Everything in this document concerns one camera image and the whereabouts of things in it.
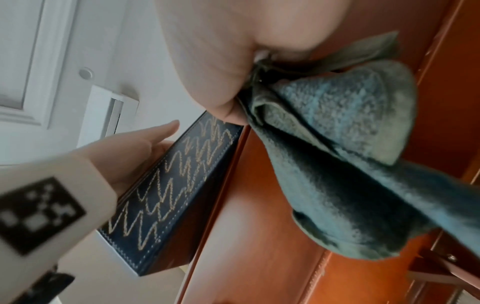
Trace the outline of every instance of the black leather box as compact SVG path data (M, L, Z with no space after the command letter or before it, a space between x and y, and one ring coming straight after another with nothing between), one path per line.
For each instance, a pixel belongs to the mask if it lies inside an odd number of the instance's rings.
M138 275L190 262L241 132L205 112L120 198L99 232Z

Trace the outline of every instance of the gray cloth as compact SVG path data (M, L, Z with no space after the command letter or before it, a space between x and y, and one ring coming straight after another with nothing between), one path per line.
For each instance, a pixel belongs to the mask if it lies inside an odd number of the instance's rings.
M293 219L321 246L386 258L438 225L480 255L480 192L399 160L417 94L408 68L385 59L398 52L396 37L366 39L297 66L261 61L238 98Z

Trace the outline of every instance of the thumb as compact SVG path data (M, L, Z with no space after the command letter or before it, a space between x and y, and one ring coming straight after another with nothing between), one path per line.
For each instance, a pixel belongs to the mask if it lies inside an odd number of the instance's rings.
M156 145L165 138L168 138L175 134L178 131L179 127L180 122L178 120L173 120L161 126L136 131L136 135L149 141L152 145Z

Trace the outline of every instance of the white wristband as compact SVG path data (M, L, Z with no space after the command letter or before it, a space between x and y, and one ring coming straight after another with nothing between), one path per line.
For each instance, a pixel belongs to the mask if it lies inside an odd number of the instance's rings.
M117 195L86 159L64 156L0 172L0 299L28 289L115 212Z

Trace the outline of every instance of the white door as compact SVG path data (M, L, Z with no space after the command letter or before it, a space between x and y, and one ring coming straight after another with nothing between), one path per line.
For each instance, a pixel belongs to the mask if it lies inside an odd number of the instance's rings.
M104 84L126 3L0 1L0 168L75 148L90 88Z

